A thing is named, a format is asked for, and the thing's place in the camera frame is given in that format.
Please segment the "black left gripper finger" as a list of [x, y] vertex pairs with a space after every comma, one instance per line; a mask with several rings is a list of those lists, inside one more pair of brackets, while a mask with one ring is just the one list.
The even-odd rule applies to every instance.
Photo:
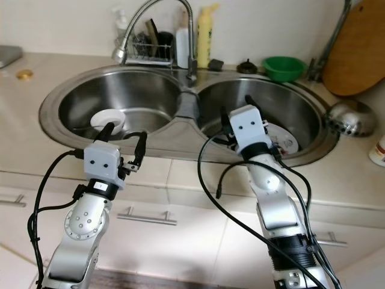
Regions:
[[134, 155], [135, 159], [133, 160], [134, 166], [141, 166], [146, 154], [146, 143], [147, 143], [148, 133], [145, 131], [138, 132], [138, 142], [135, 147]]
[[108, 142], [110, 140], [110, 137], [112, 135], [114, 128], [115, 128], [115, 124], [113, 124], [113, 123], [105, 124], [105, 126], [102, 128], [102, 130], [96, 136], [96, 140], [101, 141], [101, 142]]

